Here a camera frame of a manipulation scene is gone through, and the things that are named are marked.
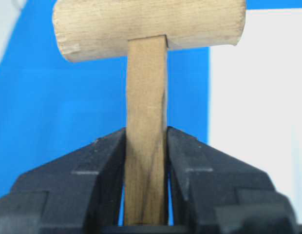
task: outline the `wooden stick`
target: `wooden stick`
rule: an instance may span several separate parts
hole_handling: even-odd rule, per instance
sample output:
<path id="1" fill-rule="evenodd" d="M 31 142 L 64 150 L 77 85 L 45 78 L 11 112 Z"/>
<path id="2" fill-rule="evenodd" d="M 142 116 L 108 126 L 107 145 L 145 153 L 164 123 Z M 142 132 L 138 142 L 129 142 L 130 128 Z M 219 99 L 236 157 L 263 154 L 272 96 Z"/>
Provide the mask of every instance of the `wooden stick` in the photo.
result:
<path id="1" fill-rule="evenodd" d="M 130 40 L 125 225 L 166 224 L 166 111 L 166 36 Z"/>

